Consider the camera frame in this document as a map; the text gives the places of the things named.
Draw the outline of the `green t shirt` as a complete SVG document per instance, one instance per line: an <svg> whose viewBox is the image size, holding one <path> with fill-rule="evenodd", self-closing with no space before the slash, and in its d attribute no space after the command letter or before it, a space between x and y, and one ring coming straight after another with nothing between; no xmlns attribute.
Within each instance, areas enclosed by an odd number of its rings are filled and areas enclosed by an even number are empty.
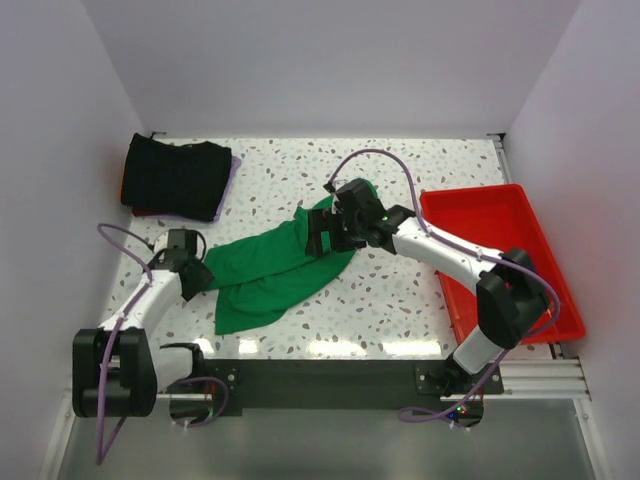
<svg viewBox="0 0 640 480"><path fill-rule="evenodd" d="M297 207L293 217L259 235L207 251L204 265L216 290L215 333L230 335L268 326L288 309L320 292L349 265L355 252L331 252L322 241L319 257L305 253L311 211Z"/></svg>

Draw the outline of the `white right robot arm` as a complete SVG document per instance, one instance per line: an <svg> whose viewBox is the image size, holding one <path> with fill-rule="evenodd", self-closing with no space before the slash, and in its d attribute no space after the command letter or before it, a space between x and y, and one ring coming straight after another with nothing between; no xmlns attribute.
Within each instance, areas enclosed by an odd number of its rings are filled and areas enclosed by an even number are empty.
<svg viewBox="0 0 640 480"><path fill-rule="evenodd" d="M430 375L441 388L469 392L491 361L517 346L558 302L522 249L486 250L427 223L414 209L385 208L362 179L326 188L328 206L308 215L306 254L379 248L425 263L475 296L476 327Z"/></svg>

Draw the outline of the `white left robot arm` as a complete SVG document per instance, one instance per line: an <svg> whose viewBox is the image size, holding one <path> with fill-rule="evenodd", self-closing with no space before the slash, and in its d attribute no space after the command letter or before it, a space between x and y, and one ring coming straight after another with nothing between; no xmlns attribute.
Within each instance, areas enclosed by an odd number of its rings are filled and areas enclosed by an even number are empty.
<svg viewBox="0 0 640 480"><path fill-rule="evenodd" d="M123 306L73 339L72 405L79 417L146 417L156 395L174 383L185 392L206 383L198 344L149 343L170 307L190 301L214 279L204 265L206 240L196 230L170 229L152 250L153 258Z"/></svg>

